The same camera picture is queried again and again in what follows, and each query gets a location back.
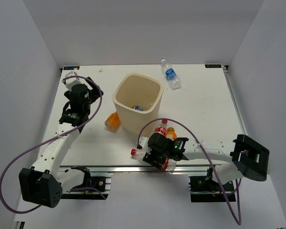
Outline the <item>right blue table label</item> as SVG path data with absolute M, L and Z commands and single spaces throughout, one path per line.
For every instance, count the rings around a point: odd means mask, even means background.
M 222 68 L 220 64 L 205 64 L 205 68 Z

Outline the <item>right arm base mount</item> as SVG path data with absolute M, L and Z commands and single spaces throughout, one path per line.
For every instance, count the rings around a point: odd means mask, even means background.
M 192 203 L 220 203 L 225 202 L 223 192 L 219 184 L 212 180 L 211 167 L 204 176 L 189 176 L 189 191 Z

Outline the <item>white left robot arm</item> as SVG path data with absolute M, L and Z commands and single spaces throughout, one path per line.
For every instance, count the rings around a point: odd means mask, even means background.
M 90 77 L 85 78 L 84 83 L 78 77 L 66 77 L 63 82 L 68 89 L 64 93 L 68 102 L 59 119 L 55 139 L 47 144 L 30 168 L 23 168 L 19 173 L 23 200 L 49 208 L 56 207 L 65 192 L 73 188 L 87 190 L 92 184 L 90 171 L 85 167 L 73 166 L 63 173 L 59 168 L 72 143 L 93 117 L 91 104 L 103 96 Z

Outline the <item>blue label crushed bottle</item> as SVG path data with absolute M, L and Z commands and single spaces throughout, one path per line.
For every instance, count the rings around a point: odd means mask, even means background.
M 138 111 L 144 111 L 143 107 L 139 106 L 139 105 L 135 105 L 133 107 L 134 110 L 138 110 Z

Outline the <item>cream plastic bin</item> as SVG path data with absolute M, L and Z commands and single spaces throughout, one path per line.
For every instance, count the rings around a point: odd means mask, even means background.
M 153 77 L 139 73 L 126 75 L 112 95 L 122 127 L 139 134 L 144 125 L 158 117 L 163 91 L 163 84 Z M 134 110 L 135 105 L 144 111 Z

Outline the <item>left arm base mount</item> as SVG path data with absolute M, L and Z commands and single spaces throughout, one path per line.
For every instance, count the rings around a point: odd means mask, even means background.
M 93 172 L 86 167 L 61 169 L 58 181 L 63 186 L 74 184 L 62 194 L 62 199 L 106 200 L 111 187 L 110 175 Z

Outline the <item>large clear bottle red label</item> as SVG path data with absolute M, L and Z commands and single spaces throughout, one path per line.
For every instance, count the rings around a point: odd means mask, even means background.
M 137 160 L 138 162 L 140 162 L 141 164 L 149 164 L 152 167 L 155 167 L 158 170 L 161 171 L 174 171 L 176 168 L 176 161 L 167 158 L 163 163 L 158 163 L 158 162 L 146 162 L 145 158 L 146 156 L 150 156 L 150 154 L 148 154 L 147 152 L 145 152 L 144 150 L 140 150 L 140 149 L 132 149 L 131 150 L 131 156 L 132 159 Z

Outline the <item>clear bottle blue label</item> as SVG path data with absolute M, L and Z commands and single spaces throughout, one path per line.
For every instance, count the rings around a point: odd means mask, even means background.
M 167 62 L 165 59 L 161 60 L 161 69 L 169 84 L 169 87 L 172 90 L 179 89 L 182 87 L 180 78 L 174 71 L 172 65 L 169 62 Z

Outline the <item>orange juice bottle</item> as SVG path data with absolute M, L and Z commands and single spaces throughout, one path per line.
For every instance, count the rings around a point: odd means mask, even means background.
M 121 121 L 117 112 L 112 113 L 104 122 L 105 127 L 110 131 L 115 131 L 120 127 Z
M 166 138 L 174 141 L 177 138 L 177 134 L 175 132 L 175 129 L 173 127 L 169 127 L 167 128 L 167 132 L 166 132 Z

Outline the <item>clear bottle red cap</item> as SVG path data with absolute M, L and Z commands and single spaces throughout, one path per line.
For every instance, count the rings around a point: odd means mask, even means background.
M 154 133 L 166 136 L 167 133 L 167 119 L 162 119 L 161 123 L 155 128 Z

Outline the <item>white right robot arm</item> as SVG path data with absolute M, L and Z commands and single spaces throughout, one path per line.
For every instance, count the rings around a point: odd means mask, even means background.
M 137 147 L 146 152 L 144 162 L 157 169 L 165 168 L 170 159 L 220 161 L 221 164 L 206 177 L 206 186 L 211 190 L 243 177 L 260 182 L 267 179 L 269 150 L 243 134 L 233 141 L 203 143 L 186 137 L 171 140 L 161 134 L 152 134 L 141 137 Z

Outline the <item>left blue table label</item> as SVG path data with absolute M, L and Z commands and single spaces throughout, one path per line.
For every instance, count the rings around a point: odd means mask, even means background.
M 63 70 L 64 71 L 74 71 L 74 70 L 79 70 L 79 66 L 64 66 Z

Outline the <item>blue table label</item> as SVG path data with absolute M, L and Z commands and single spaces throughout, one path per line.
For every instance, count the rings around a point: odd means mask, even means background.
M 205 64 L 205 68 L 222 68 L 220 64 Z
M 64 66 L 63 70 L 64 71 L 74 71 L 74 70 L 79 70 L 79 66 Z

